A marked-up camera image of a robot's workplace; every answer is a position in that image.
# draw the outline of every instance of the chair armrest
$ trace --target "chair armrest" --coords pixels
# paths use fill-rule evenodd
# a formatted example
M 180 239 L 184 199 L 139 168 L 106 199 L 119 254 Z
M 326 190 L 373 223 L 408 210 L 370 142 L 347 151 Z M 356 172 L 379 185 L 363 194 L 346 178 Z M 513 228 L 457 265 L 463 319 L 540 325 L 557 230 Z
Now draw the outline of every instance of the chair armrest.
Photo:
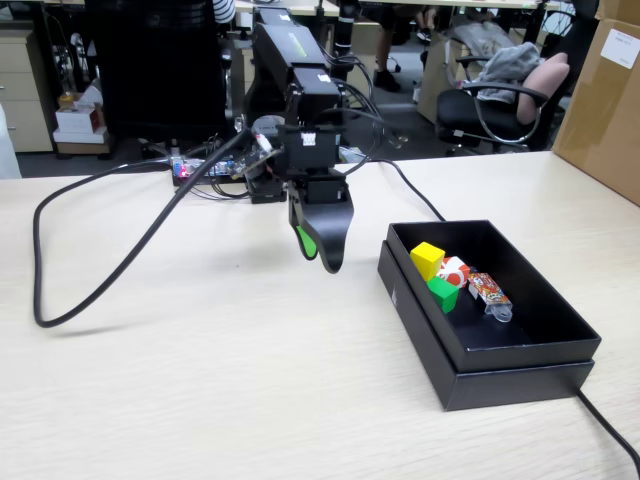
M 541 107 L 549 101 L 549 97 L 530 88 L 521 87 L 520 85 L 512 85 L 510 83 L 500 82 L 477 82 L 477 83 L 463 83 L 462 90 L 469 92 L 472 96 L 477 97 L 480 90 L 485 88 L 496 88 L 498 90 L 510 90 L 516 93 L 524 93 L 529 95 L 533 99 L 533 103 L 536 107 Z
M 550 12 L 547 12 L 547 19 L 549 19 L 551 17 L 551 15 L 554 15 L 556 13 L 558 15 L 566 15 L 567 17 L 569 17 L 571 19 L 571 22 L 573 22 L 576 19 L 576 16 L 573 13 L 564 12 L 562 10 L 551 10 Z
M 488 62 L 489 60 L 491 60 L 491 57 L 477 55 L 456 58 L 456 62 L 461 63 L 464 68 L 467 68 L 471 62 Z

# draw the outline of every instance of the small toy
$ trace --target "small toy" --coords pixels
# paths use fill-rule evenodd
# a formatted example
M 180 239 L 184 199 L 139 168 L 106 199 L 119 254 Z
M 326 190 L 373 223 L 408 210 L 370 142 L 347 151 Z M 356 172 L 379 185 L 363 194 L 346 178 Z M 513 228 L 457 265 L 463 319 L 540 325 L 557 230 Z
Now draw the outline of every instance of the small toy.
M 469 267 L 458 257 L 448 257 L 442 261 L 437 277 L 446 280 L 454 287 L 462 288 L 469 278 Z
M 453 310 L 458 299 L 458 287 L 454 287 L 440 277 L 434 277 L 429 280 L 427 286 L 444 313 L 449 313 Z
M 482 302 L 484 313 L 492 314 L 500 322 L 511 320 L 513 304 L 488 273 L 470 273 L 469 292 L 475 300 Z
M 411 260 L 413 260 L 425 282 L 431 280 L 440 271 L 443 258 L 444 250 L 429 245 L 427 242 L 422 242 L 411 250 Z

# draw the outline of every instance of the wooden table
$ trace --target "wooden table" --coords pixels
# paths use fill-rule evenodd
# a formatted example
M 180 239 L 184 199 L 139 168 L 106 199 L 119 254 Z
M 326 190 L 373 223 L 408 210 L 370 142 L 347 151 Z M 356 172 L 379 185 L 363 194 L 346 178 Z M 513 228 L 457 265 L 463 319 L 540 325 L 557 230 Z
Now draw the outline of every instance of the wooden table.
M 640 208 L 551 153 L 401 166 L 446 218 L 494 222 L 602 335 L 584 390 L 640 447 Z M 435 220 L 391 167 L 349 177 L 337 275 L 302 258 L 285 204 L 188 196 L 97 303 L 41 330 L 31 219 L 73 180 L 0 181 L 0 478 L 635 478 L 577 399 L 443 413 L 376 271 L 390 222 Z M 115 176 L 47 207 L 47 316 L 173 191 Z
M 270 5 L 258 5 L 247 0 L 236 0 L 236 13 L 252 13 L 255 7 L 288 8 L 292 15 L 313 16 L 316 14 L 317 0 L 281 0 Z M 322 2 L 324 14 L 327 17 L 337 17 L 340 9 L 328 1 Z
M 374 3 L 398 3 L 393 0 L 375 0 Z M 516 8 L 534 9 L 540 3 L 537 0 L 402 0 L 402 4 L 432 5 L 441 7 L 475 7 L 475 8 Z M 558 2 L 549 2 L 546 10 L 558 10 Z

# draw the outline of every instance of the yellow cube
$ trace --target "yellow cube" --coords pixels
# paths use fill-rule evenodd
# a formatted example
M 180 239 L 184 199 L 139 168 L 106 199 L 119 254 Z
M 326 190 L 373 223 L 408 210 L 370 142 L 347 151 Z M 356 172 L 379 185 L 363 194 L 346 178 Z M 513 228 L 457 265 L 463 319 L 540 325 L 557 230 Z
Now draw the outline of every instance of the yellow cube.
M 422 242 L 411 250 L 411 260 L 413 260 L 425 282 L 431 280 L 440 271 L 443 259 L 444 250 L 429 245 L 427 242 Z

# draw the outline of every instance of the black office chair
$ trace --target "black office chair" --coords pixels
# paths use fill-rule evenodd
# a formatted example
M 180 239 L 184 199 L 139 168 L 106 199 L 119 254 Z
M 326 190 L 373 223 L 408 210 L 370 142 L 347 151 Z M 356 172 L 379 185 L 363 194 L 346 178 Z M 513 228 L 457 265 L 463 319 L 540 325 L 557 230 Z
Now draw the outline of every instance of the black office chair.
M 438 138 L 465 147 L 476 147 L 481 141 L 488 141 L 492 143 L 495 152 L 499 151 L 503 145 L 526 146 L 532 151 L 545 149 L 548 146 L 550 127 L 558 103 L 578 80 L 598 27 L 598 21 L 594 18 L 597 0 L 583 2 L 574 0 L 574 5 L 576 16 L 571 30 L 550 54 L 550 56 L 560 52 L 567 54 L 569 74 L 551 98 L 517 85 L 463 84 L 461 90 L 448 90 L 438 97 L 436 121 Z M 489 60 L 489 57 L 463 57 L 457 59 L 457 62 L 466 72 L 469 63 L 486 60 Z M 477 95 L 484 88 L 498 88 L 530 95 L 537 108 L 536 120 L 530 125 L 521 125 L 516 119 L 517 103 L 507 105 L 500 102 L 480 101 Z
M 211 0 L 85 0 L 109 130 L 154 141 L 225 137 Z

